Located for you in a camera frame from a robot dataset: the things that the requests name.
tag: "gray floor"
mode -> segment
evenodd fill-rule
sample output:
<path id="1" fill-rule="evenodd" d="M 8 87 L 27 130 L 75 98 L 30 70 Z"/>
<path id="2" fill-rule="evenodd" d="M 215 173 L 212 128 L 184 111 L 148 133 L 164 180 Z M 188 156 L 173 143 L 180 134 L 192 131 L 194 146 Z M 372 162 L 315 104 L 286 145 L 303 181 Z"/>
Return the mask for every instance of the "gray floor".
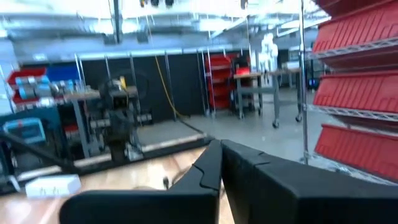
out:
<path id="1" fill-rule="evenodd" d="M 284 89 L 280 93 L 281 100 L 288 102 L 280 108 L 279 129 L 272 127 L 274 106 L 272 95 L 264 95 L 263 115 L 245 114 L 239 120 L 225 111 L 217 111 L 216 118 L 196 116 L 186 122 L 202 131 L 218 138 L 230 139 L 240 144 L 253 147 L 266 153 L 290 160 L 299 160 L 303 156 L 303 125 L 295 120 L 298 114 L 295 90 Z M 312 102 L 313 95 L 308 95 Z M 337 123 L 325 114 L 308 114 L 308 146 L 312 150 L 322 130 L 322 123 Z"/>

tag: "metal table leg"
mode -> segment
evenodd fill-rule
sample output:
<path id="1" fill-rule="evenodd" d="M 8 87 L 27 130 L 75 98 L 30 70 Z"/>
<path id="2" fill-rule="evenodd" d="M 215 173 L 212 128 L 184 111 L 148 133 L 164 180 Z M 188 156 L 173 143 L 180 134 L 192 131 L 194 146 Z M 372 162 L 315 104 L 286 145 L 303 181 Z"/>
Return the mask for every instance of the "metal table leg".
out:
<path id="1" fill-rule="evenodd" d="M 87 142 L 86 129 L 85 129 L 85 124 L 83 122 L 83 118 L 81 116 L 79 102 L 77 100 L 72 100 L 72 105 L 73 105 L 73 109 L 75 110 L 77 128 L 79 130 L 79 136 L 80 136 L 80 141 L 81 141 L 81 147 L 83 148 L 83 154 L 84 154 L 85 158 L 89 158 L 90 157 L 90 148 L 89 148 L 88 142 Z"/>
<path id="2" fill-rule="evenodd" d="M 289 77 L 289 88 L 293 88 L 293 80 L 292 80 L 292 74 L 288 74 Z"/>
<path id="3" fill-rule="evenodd" d="M 300 80 L 299 77 L 299 73 L 296 74 L 296 82 L 297 80 Z M 298 115 L 296 116 L 296 121 L 297 122 L 301 122 L 301 120 L 303 119 L 303 111 L 302 111 L 302 107 L 301 107 L 301 85 L 296 85 L 296 89 L 297 89 L 297 108 L 298 108 Z"/>
<path id="4" fill-rule="evenodd" d="M 262 83 L 261 83 L 261 78 L 262 76 L 257 77 L 257 87 L 262 88 Z M 262 93 L 259 93 L 259 116 L 262 115 Z"/>
<path id="5" fill-rule="evenodd" d="M 279 128 L 279 83 L 276 75 L 272 76 L 272 85 L 274 86 L 274 121 L 272 127 Z"/>
<path id="6" fill-rule="evenodd" d="M 236 79 L 236 92 L 238 94 L 239 119 L 243 118 L 243 97 L 241 79 Z"/>

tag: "table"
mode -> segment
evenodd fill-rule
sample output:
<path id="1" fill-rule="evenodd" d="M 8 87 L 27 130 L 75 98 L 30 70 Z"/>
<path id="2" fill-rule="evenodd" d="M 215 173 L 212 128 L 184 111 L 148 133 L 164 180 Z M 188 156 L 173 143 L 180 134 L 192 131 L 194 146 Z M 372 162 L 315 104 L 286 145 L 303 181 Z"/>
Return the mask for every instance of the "table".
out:
<path id="1" fill-rule="evenodd" d="M 253 72 L 243 75 L 234 75 L 233 78 L 236 82 L 236 94 L 238 96 L 238 107 L 239 107 L 239 119 L 244 117 L 243 115 L 243 94 L 258 94 L 259 96 L 259 115 L 262 114 L 262 94 L 272 93 L 274 95 L 274 120 L 272 122 L 272 126 L 274 128 L 279 127 L 279 110 L 280 110 L 280 100 L 279 100 L 279 85 L 277 81 L 277 77 L 279 75 L 287 75 L 292 73 L 300 73 L 299 69 L 293 70 L 276 70 L 274 72 Z M 263 87 L 261 83 L 261 78 L 266 75 L 270 75 L 272 77 L 272 87 Z M 243 87 L 241 81 L 245 78 L 256 79 L 257 86 L 251 87 Z M 298 101 L 298 115 L 296 116 L 296 121 L 300 122 L 302 119 L 302 111 L 300 106 L 300 88 L 297 86 L 297 101 Z"/>

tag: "black wall panel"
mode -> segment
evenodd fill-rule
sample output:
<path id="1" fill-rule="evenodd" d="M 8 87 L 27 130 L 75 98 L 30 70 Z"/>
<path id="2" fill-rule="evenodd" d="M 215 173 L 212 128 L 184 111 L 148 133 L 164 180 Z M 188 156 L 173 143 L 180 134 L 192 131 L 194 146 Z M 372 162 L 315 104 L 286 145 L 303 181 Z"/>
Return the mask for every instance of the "black wall panel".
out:
<path id="1" fill-rule="evenodd" d="M 169 55 L 174 104 L 184 115 L 203 114 L 200 83 L 203 82 L 197 54 Z"/>
<path id="2" fill-rule="evenodd" d="M 278 68 L 282 68 L 282 64 L 289 61 L 289 50 L 278 51 Z"/>
<path id="3" fill-rule="evenodd" d="M 169 80 L 167 78 L 165 57 L 157 56 L 157 59 L 159 61 L 160 71 L 162 72 L 165 86 L 171 97 L 171 92 L 169 90 Z M 140 90 L 145 89 L 147 83 L 147 80 L 142 76 L 145 75 L 149 80 L 149 89 L 146 90 L 146 97 L 140 100 L 141 108 L 143 110 L 152 111 L 153 122 L 173 119 L 174 113 L 169 105 L 169 102 L 167 101 L 163 84 L 160 79 L 160 74 L 157 69 L 155 57 L 134 57 L 133 62 L 134 71 L 136 73 L 137 88 L 140 94 Z"/>
<path id="4" fill-rule="evenodd" d="M 105 59 L 84 60 L 82 64 L 86 85 L 91 86 L 92 89 L 97 90 L 100 85 L 109 79 Z"/>
<path id="5" fill-rule="evenodd" d="M 124 76 L 127 86 L 134 85 L 130 58 L 110 58 L 108 65 L 111 78 L 119 79 L 120 76 Z"/>

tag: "fluorescent light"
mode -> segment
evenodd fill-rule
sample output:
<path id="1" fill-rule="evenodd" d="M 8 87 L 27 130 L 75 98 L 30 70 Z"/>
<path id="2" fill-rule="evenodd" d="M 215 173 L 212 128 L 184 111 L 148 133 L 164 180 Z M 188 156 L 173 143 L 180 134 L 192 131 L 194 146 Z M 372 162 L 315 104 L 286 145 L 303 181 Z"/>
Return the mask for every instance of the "fluorescent light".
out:
<path id="1" fill-rule="evenodd" d="M 8 33 L 6 30 L 0 30 L 0 37 L 7 37 Z"/>

